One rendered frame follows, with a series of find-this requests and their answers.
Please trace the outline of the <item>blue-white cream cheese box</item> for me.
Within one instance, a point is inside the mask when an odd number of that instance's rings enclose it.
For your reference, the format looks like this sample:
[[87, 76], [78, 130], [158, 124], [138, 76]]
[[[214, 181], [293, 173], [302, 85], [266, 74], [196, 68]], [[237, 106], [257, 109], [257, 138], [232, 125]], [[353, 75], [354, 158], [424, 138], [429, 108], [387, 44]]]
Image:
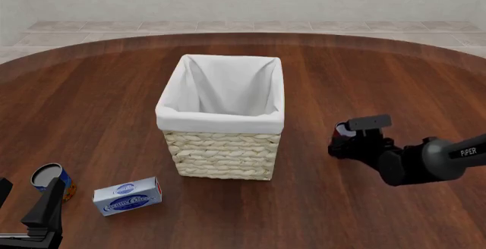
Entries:
[[117, 184], [93, 192], [93, 204], [103, 216], [161, 203], [163, 194], [156, 177]]

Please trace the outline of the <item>woven basket with white liner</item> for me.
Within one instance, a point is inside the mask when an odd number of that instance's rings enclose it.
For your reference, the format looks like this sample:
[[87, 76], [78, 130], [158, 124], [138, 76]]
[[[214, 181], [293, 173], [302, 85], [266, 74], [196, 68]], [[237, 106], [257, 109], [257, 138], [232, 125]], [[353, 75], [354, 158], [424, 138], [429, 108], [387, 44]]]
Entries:
[[282, 62], [183, 55], [155, 114], [180, 175], [268, 181], [285, 121]]

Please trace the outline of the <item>blue tin can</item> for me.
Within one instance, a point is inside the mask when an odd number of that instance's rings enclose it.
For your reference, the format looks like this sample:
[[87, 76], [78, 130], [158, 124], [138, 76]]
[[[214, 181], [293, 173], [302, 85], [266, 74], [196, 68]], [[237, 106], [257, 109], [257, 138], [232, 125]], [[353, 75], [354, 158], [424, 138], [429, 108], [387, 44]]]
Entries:
[[53, 178], [59, 178], [65, 183], [62, 203], [67, 203], [75, 195], [77, 186], [60, 164], [49, 163], [39, 167], [32, 174], [30, 183], [42, 193], [47, 189]]

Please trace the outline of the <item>right flat plate on stalk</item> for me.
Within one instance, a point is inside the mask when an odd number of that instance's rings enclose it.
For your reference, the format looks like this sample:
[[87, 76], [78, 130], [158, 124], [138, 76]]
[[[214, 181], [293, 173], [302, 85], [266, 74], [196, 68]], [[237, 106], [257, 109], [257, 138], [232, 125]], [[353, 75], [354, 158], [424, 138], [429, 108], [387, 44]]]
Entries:
[[345, 126], [347, 130], [354, 131], [353, 141], [379, 141], [384, 139], [382, 128], [392, 125], [391, 116], [388, 114], [351, 118]]

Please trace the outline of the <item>red tomato sauce can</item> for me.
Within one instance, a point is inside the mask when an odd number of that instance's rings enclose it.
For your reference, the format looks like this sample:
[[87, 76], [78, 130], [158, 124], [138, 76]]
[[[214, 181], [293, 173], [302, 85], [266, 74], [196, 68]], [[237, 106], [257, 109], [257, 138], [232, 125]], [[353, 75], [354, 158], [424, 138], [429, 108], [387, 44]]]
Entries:
[[346, 122], [339, 122], [335, 125], [332, 141], [347, 141], [355, 136], [356, 132], [349, 130]]

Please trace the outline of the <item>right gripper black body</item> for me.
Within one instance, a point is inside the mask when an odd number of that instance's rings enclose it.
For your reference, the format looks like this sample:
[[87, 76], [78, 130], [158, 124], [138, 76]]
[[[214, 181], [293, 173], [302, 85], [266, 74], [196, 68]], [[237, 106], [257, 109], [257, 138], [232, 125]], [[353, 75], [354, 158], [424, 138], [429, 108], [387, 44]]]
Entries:
[[385, 152], [400, 153], [402, 148], [389, 137], [363, 137], [359, 141], [358, 159], [363, 162], [377, 162]]

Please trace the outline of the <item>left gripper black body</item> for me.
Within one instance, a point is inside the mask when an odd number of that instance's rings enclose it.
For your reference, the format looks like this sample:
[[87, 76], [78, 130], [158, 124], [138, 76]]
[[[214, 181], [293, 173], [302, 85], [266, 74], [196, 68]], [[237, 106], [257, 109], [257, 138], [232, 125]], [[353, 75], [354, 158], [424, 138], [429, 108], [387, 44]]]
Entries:
[[0, 234], [0, 249], [58, 249], [62, 232], [61, 225], [27, 226], [26, 234]]

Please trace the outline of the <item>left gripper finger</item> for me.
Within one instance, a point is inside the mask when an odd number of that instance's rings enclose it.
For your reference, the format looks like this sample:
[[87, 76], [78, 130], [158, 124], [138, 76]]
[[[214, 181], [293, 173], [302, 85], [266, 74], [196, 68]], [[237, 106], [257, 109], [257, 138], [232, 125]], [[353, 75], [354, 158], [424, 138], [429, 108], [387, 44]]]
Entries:
[[65, 183], [53, 178], [41, 198], [21, 220], [28, 229], [62, 230], [62, 199]]
[[4, 204], [13, 188], [13, 184], [7, 178], [0, 178], [0, 207]]

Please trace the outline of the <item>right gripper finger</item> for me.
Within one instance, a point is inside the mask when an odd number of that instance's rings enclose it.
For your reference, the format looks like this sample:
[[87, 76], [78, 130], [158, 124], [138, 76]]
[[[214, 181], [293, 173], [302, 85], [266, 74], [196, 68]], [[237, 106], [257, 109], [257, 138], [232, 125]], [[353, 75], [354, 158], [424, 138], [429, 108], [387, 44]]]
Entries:
[[359, 142], [354, 138], [333, 138], [327, 147], [329, 155], [337, 159], [357, 159]]

